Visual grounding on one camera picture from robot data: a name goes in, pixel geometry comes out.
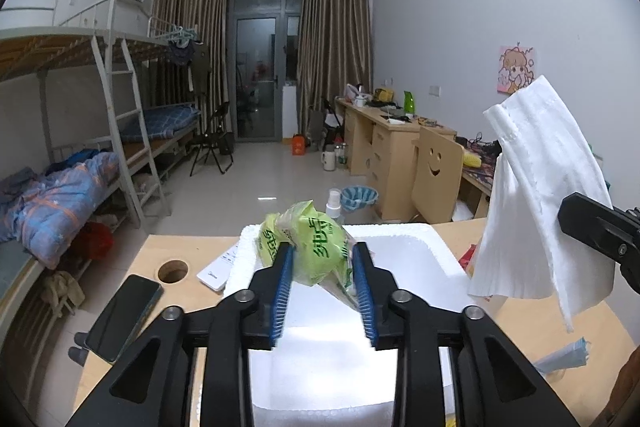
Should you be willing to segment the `person right hand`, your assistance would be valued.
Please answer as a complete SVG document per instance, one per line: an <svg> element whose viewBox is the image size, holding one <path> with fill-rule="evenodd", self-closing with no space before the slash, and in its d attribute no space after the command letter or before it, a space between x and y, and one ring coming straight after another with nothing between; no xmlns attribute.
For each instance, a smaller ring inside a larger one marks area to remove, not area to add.
<svg viewBox="0 0 640 427"><path fill-rule="evenodd" d="M620 369L610 399L591 427L640 427L640 347Z"/></svg>

